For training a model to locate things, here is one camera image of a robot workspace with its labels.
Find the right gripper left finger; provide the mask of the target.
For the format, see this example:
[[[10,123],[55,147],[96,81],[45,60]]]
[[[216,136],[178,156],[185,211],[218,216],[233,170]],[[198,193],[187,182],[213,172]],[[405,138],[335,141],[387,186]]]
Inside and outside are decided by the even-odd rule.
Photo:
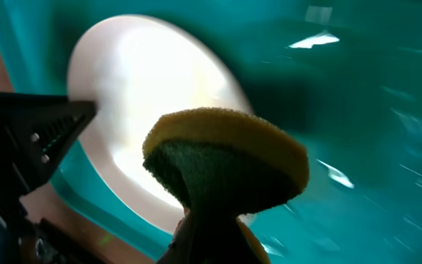
[[[237,221],[198,219],[186,209],[167,250],[157,264],[262,264],[242,234]]]

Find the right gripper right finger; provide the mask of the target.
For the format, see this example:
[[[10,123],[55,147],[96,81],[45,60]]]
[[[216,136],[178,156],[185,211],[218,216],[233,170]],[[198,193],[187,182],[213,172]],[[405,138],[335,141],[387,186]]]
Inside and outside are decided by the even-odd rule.
[[[271,264],[270,259],[264,250],[263,246],[256,238],[256,236],[251,232],[251,230],[240,220],[236,219],[237,224],[244,235],[245,239],[247,240],[248,244],[252,248],[255,255],[259,258],[262,264]]]

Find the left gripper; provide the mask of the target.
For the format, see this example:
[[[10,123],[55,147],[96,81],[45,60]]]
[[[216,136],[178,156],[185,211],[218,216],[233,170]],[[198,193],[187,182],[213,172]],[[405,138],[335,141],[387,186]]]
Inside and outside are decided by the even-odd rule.
[[[95,102],[0,92],[0,191],[28,194],[45,184],[97,113]],[[55,225],[0,216],[0,264],[95,264],[102,260]]]

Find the green yellow scrub sponge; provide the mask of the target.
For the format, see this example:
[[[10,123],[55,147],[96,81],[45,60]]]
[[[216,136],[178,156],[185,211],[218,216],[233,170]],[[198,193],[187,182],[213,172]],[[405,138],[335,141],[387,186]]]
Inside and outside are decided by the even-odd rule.
[[[197,108],[165,114],[147,134],[143,166],[200,217],[259,213],[302,194],[304,146],[242,111]]]

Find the white plate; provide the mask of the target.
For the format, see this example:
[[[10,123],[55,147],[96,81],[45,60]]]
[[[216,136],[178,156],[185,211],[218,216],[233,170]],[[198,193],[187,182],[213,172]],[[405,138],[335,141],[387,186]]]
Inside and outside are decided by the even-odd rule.
[[[205,44],[145,15],[118,15],[88,29],[70,58],[67,93],[96,103],[79,139],[99,176],[129,209],[168,233],[183,209],[143,167],[152,126],[164,114],[199,107],[251,112],[231,71]]]

